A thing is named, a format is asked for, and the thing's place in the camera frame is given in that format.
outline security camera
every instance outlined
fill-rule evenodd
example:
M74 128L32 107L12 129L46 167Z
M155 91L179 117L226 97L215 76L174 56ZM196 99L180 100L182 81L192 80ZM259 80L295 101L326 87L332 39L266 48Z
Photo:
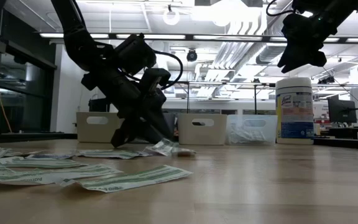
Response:
M197 53L196 50L194 49L190 49L189 52L187 53L187 61L188 62L195 62L197 61Z

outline table surface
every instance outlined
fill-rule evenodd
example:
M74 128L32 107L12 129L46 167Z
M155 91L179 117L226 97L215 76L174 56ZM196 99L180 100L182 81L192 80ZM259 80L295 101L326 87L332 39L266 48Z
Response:
M109 149L76 140L0 144L17 151ZM128 145L140 149L143 145ZM358 150L323 146L193 146L190 157L74 157L127 173L163 164L194 172L106 194L78 185L0 185L3 223L358 223Z

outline translucent plastic bin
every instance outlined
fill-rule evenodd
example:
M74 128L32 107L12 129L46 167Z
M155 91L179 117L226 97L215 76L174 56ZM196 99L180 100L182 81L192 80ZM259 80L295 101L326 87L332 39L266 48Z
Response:
M229 115L226 144L275 144L276 115Z

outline computer monitor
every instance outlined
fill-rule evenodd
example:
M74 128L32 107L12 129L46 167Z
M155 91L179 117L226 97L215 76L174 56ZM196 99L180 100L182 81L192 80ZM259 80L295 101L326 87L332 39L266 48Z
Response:
M356 104L353 101L328 99L329 120L340 123L357 123Z

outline white wall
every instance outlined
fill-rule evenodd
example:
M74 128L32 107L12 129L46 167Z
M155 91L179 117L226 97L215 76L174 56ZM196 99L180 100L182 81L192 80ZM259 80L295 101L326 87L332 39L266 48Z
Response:
M89 111L90 98L104 98L104 95L97 88L89 91L81 84L86 72L71 60L62 44L56 46L55 64L58 70L53 81L50 130L75 133L76 112Z

